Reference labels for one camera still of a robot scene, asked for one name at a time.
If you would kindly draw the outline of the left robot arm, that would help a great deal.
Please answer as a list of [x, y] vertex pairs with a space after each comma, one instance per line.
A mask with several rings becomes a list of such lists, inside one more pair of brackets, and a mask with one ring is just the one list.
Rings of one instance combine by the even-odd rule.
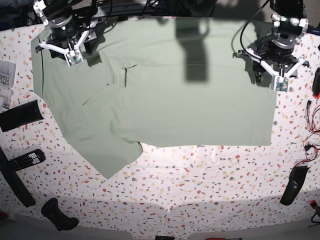
[[237, 55], [252, 60], [257, 84], [262, 82], [263, 74], [267, 73], [271, 77], [270, 88], [277, 92], [287, 92], [290, 78], [297, 76], [300, 67], [310, 66], [305, 57], [295, 57], [293, 52], [311, 26], [302, 0], [267, 0], [262, 6], [268, 3], [272, 13], [271, 30], [257, 41], [256, 47], [245, 47], [243, 34], [253, 19], [248, 20], [240, 33], [242, 50]]

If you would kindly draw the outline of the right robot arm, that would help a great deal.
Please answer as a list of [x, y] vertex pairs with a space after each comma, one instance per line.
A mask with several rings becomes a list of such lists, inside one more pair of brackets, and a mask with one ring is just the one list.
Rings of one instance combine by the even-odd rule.
[[72, 9], [71, 0], [35, 0], [33, 9], [51, 30], [46, 40], [39, 40], [36, 53], [48, 50], [53, 59], [63, 59], [69, 67], [85, 60], [82, 49], [92, 54], [90, 42], [96, 40], [96, 28], [102, 23], [94, 17], [98, 11], [96, 0], [79, 9]]

